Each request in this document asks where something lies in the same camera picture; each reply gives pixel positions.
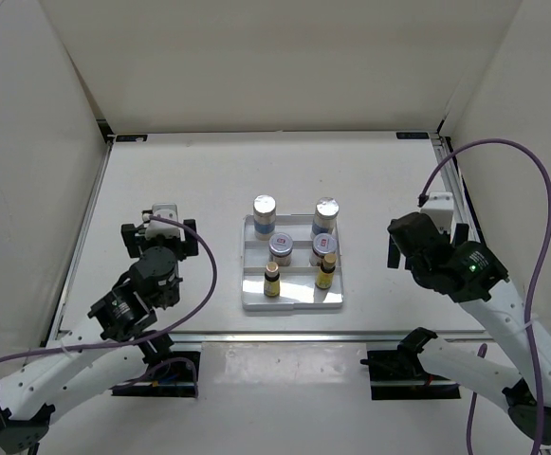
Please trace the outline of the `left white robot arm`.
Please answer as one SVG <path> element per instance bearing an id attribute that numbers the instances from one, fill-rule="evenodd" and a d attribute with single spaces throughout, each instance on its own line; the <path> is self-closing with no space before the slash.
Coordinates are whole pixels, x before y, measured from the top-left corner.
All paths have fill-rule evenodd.
<path id="1" fill-rule="evenodd" d="M 26 365 L 0 378 L 5 453 L 36 453 L 51 424 L 81 403 L 166 375 L 176 361 L 170 333 L 210 300 L 206 296 L 187 315 L 155 330 L 157 310 L 180 301 L 180 263 L 211 249 L 194 219 L 178 222 L 171 211 L 146 210 L 142 224 L 120 232 L 133 259 L 129 268 L 57 345 L 27 352 Z"/>

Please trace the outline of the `white divided tray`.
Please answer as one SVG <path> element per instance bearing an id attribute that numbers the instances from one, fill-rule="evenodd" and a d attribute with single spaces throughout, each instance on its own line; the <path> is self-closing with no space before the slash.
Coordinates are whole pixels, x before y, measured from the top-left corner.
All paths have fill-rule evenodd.
<path id="1" fill-rule="evenodd" d="M 289 235 L 293 246 L 291 264 L 280 269 L 280 294 L 268 297 L 264 294 L 264 274 L 269 261 L 268 242 L 255 237 L 253 216 L 249 214 L 245 217 L 241 241 L 241 302 L 245 310 L 326 311 L 342 307 L 344 279 L 339 250 L 336 251 L 337 265 L 331 286 L 327 289 L 319 289 L 315 284 L 320 269 L 310 263 L 312 220 L 311 214 L 277 216 L 275 231 Z"/>

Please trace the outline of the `yellow small bottle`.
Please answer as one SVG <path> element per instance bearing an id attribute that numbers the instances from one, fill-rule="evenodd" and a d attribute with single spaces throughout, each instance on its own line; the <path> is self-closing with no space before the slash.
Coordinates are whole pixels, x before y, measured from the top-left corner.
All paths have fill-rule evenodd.
<path id="1" fill-rule="evenodd" d="M 280 289 L 279 265 L 275 262 L 268 262 L 264 273 L 264 295 L 269 298 L 278 297 Z"/>
<path id="2" fill-rule="evenodd" d="M 323 256 L 320 263 L 320 269 L 315 280 L 315 285 L 319 289 L 326 290 L 331 287 L 336 265 L 337 255 L 335 253 L 328 253 Z"/>

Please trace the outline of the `red cap jar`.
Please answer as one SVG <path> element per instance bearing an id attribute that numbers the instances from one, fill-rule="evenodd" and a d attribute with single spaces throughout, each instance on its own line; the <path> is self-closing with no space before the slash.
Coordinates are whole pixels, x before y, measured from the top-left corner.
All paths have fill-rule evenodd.
<path id="1" fill-rule="evenodd" d="M 294 242 L 286 233 L 274 233 L 268 241 L 269 260 L 278 266 L 290 266 Z"/>
<path id="2" fill-rule="evenodd" d="M 338 250 L 337 239 L 327 232 L 317 234 L 312 241 L 312 252 L 309 263 L 312 266 L 319 266 L 328 254 L 336 254 Z"/>

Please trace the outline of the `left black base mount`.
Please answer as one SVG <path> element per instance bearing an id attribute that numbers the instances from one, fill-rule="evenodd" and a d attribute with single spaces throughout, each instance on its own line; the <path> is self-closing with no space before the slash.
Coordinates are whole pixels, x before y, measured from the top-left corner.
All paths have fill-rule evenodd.
<path id="1" fill-rule="evenodd" d="M 113 396 L 150 398 L 197 398 L 200 351 L 174 351 L 141 380 L 117 385 Z"/>

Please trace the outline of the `blue label shaker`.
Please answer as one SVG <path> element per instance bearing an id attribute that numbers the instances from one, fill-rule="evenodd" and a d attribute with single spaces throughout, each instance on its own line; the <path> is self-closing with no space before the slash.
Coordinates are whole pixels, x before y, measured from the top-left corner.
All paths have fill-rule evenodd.
<path id="1" fill-rule="evenodd" d="M 310 234 L 311 238 L 315 238 L 317 235 L 323 233 L 332 234 L 337 225 L 339 212 L 340 206 L 335 198 L 320 198 L 315 205 Z"/>
<path id="2" fill-rule="evenodd" d="M 255 197 L 253 201 L 254 235 L 258 240 L 266 241 L 275 231 L 276 201 L 267 194 Z"/>

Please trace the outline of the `aluminium front rail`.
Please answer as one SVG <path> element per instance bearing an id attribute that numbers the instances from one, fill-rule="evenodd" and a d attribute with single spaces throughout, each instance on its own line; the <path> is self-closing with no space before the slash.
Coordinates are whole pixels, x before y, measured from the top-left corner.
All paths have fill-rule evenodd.
<path id="1" fill-rule="evenodd" d="M 202 343 L 393 343 L 409 332 L 171 332 L 175 344 Z"/>

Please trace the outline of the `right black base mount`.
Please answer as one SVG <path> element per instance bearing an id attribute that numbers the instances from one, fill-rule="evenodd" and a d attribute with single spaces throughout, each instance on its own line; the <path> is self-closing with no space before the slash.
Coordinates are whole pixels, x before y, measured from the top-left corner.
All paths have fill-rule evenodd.
<path id="1" fill-rule="evenodd" d="M 404 364 L 397 350 L 372 350 L 359 363 L 367 369 L 373 401 L 429 401 L 461 398 L 449 379 L 417 373 Z"/>

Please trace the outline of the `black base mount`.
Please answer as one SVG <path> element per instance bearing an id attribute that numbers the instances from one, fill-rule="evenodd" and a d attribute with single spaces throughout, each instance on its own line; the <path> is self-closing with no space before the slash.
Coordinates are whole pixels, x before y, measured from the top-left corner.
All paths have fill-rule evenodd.
<path id="1" fill-rule="evenodd" d="M 174 351 L 141 380 L 117 385 L 113 396 L 150 398 L 197 398 L 200 351 Z"/>
<path id="2" fill-rule="evenodd" d="M 367 369 L 373 401 L 429 401 L 461 398 L 449 379 L 417 373 L 404 364 L 397 350 L 372 350 L 359 363 Z"/>

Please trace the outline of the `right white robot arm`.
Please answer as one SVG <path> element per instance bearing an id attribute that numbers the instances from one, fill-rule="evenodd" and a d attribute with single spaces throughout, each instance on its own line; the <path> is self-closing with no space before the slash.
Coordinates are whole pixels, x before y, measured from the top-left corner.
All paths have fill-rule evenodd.
<path id="1" fill-rule="evenodd" d="M 503 264 L 481 243 L 452 240 L 426 213 L 393 220 L 388 232 L 414 281 L 474 317 L 512 363 L 471 355 L 419 327 L 397 346 L 400 372 L 446 377 L 505 411 L 528 438 L 551 446 L 551 336 L 537 321 L 525 321 L 526 303 Z"/>

